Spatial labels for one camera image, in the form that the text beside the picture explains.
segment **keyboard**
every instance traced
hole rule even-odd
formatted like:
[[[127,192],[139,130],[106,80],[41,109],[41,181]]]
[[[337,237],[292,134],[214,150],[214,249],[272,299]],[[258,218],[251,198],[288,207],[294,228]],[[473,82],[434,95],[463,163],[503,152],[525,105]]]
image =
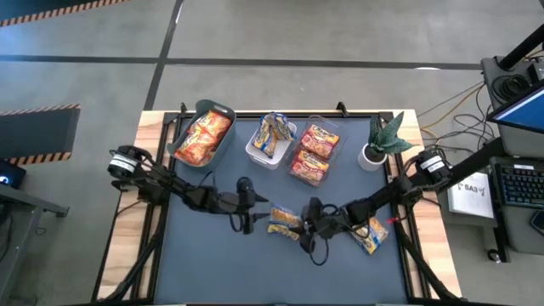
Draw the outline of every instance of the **keyboard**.
[[[493,168],[504,205],[544,208],[544,162],[501,158]]]

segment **concrete floor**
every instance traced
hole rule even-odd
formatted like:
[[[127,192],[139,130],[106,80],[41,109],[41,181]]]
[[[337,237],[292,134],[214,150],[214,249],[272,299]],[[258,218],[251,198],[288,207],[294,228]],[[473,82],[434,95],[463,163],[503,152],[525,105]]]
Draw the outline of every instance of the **concrete floor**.
[[[0,55],[158,57],[174,3],[133,0],[0,28]],[[537,0],[185,0],[168,56],[474,64],[508,52],[542,17]],[[82,104],[73,157],[27,167],[25,190],[71,212],[65,220],[43,220],[48,233],[33,240],[18,296],[39,305],[90,299],[118,197],[105,171],[108,149],[133,142],[154,70],[152,64],[0,62],[0,111]],[[167,65],[154,109],[208,98],[235,109],[332,108],[341,100],[351,109],[422,112],[480,80],[479,71]],[[480,98],[487,107],[487,93]],[[476,112],[473,99],[456,110]],[[450,118],[433,127],[437,134],[456,129]],[[476,141],[466,135],[444,145],[474,150]],[[449,154],[452,162],[466,156]],[[446,229],[466,298],[541,304],[544,257],[514,253],[512,263],[495,265],[485,257],[479,229]]]

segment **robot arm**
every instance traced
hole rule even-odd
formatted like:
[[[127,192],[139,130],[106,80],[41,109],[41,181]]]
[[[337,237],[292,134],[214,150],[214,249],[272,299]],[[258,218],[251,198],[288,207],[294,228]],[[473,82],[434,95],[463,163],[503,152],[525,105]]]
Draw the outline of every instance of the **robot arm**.
[[[416,164],[416,174],[408,177],[405,172]],[[335,207],[334,212],[325,212],[331,204],[323,205],[317,198],[312,198],[303,210],[304,231],[301,234],[300,245],[305,252],[314,251],[315,236],[324,240],[343,232],[354,232],[354,229],[368,225],[369,219],[376,214],[377,209],[387,205],[401,204],[412,207],[422,199],[422,192],[438,190],[449,182],[451,170],[442,162],[438,154],[432,151],[422,151],[406,163],[398,177],[365,199],[351,201],[341,207]],[[395,223],[399,235],[397,239],[416,262],[416,266],[436,291],[440,299],[460,300],[449,292],[439,278],[417,251],[402,224]]]
[[[176,173],[170,172],[163,165],[156,164],[150,152],[131,146],[123,145],[111,152],[113,158],[108,166],[108,172],[118,180],[114,186],[132,185],[139,188],[144,201],[160,202],[164,190],[179,196],[190,209],[203,212],[229,215],[231,227],[236,232],[245,235],[253,232],[253,223],[268,214],[250,214],[249,210],[256,202],[268,201],[258,195],[249,178],[240,178],[236,183],[236,194],[218,193],[215,185],[194,186],[182,180]],[[233,217],[238,217],[240,227],[234,226]]]

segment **gray plastic basket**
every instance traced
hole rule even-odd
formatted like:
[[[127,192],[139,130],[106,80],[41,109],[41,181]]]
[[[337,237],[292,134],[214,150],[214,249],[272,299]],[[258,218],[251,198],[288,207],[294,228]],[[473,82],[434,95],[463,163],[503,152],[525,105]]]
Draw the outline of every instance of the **gray plastic basket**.
[[[231,121],[230,127],[227,130],[227,133],[224,135],[221,142],[219,143],[219,146],[216,149],[215,155],[212,157],[212,159],[206,165],[194,166],[178,158],[174,153],[184,142],[185,138],[187,137],[187,130],[190,128],[193,122],[195,122],[196,119],[200,118],[201,116],[205,115],[208,111],[216,111],[219,114],[229,118]],[[190,120],[189,125],[185,127],[183,132],[181,132],[181,134],[179,135],[179,138],[176,139],[176,141],[174,141],[173,144],[167,144],[167,151],[170,154],[170,156],[176,158],[177,160],[185,164],[187,167],[192,167],[194,169],[197,169],[203,172],[212,171],[218,165],[219,161],[221,161],[221,157],[223,156],[224,152],[227,150],[227,147],[229,146],[230,142],[235,136],[235,122],[236,122],[236,113],[229,107],[225,105],[221,105],[217,102],[213,102],[208,99],[200,100],[196,102],[195,115]]]

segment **orange snack bag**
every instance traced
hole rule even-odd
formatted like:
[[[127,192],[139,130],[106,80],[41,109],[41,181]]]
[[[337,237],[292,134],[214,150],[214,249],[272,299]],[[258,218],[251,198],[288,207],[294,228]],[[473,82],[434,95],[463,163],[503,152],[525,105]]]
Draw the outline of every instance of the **orange snack bag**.
[[[210,110],[190,126],[176,156],[194,166],[206,165],[229,127],[229,118]]]
[[[187,135],[185,141],[176,150],[176,156],[193,165],[200,165],[202,160],[215,147],[217,140],[201,130],[195,130]]]
[[[206,115],[196,119],[189,129],[189,133],[201,130],[209,133],[212,135],[212,137],[219,141],[229,126],[229,118],[217,113],[216,111],[210,110],[208,113],[206,113]]]
[[[312,124],[304,133],[300,143],[302,146],[323,158],[331,157],[332,150],[338,144],[340,137],[325,129]]]
[[[306,150],[300,150],[291,165],[291,174],[298,176],[313,186],[317,186],[325,177],[328,169],[328,163]]]

